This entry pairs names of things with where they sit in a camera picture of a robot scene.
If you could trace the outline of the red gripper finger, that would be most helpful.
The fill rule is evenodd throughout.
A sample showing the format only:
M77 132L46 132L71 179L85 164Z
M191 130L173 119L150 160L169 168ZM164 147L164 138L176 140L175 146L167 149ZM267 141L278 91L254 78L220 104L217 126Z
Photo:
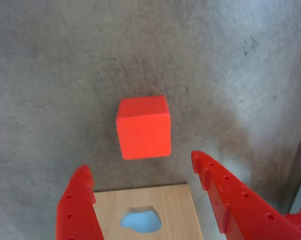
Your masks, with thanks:
M228 240L301 240L301 210L282 216L208 154L191 153L220 233Z
M57 240L103 240L93 204L96 203L94 179L85 164L71 176L56 209Z

